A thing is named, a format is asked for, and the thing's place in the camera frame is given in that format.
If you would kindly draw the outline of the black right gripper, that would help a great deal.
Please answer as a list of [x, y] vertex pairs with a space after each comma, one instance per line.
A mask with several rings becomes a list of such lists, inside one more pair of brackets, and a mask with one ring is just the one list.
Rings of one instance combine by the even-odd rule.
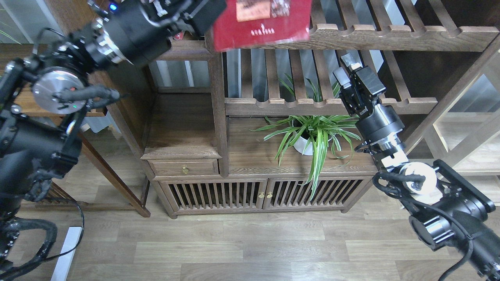
[[341, 61], [348, 71], [342, 67], [333, 71], [341, 86], [339, 97], [351, 117], [367, 117], [373, 107], [380, 104], [380, 95], [385, 93], [386, 87], [369, 66], [357, 62], [351, 53], [342, 55]]

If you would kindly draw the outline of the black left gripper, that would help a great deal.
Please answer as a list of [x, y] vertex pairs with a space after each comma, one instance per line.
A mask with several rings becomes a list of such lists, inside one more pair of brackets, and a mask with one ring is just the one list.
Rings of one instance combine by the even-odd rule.
[[145, 10], [154, 25], [198, 37], [205, 35], [226, 7], [225, 0], [145, 0]]

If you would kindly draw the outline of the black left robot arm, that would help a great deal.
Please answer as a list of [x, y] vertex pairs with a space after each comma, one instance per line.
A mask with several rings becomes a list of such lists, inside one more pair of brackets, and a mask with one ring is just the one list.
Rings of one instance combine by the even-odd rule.
[[182, 31], [203, 36], [226, 9], [224, 0], [125, 0], [43, 52], [6, 65], [1, 77], [1, 280], [12, 281], [42, 263], [57, 239], [57, 226], [16, 216], [23, 200], [38, 202], [53, 178], [77, 164], [77, 137], [86, 114], [115, 103], [120, 93], [91, 85], [89, 74], [120, 62], [144, 66], [166, 53]]

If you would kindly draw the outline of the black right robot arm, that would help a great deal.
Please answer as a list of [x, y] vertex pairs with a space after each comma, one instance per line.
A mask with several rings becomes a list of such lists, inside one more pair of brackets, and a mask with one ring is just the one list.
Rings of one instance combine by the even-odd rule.
[[439, 278], [469, 262], [480, 277], [498, 281], [499, 236], [484, 222], [495, 204], [442, 160], [411, 162], [398, 138], [404, 129], [394, 108], [380, 99], [386, 87], [369, 66], [350, 53], [334, 71], [339, 96], [350, 116], [357, 116], [361, 134], [357, 152], [369, 153], [377, 166], [373, 184], [399, 200], [409, 212], [409, 223], [431, 250], [454, 247], [462, 258]]

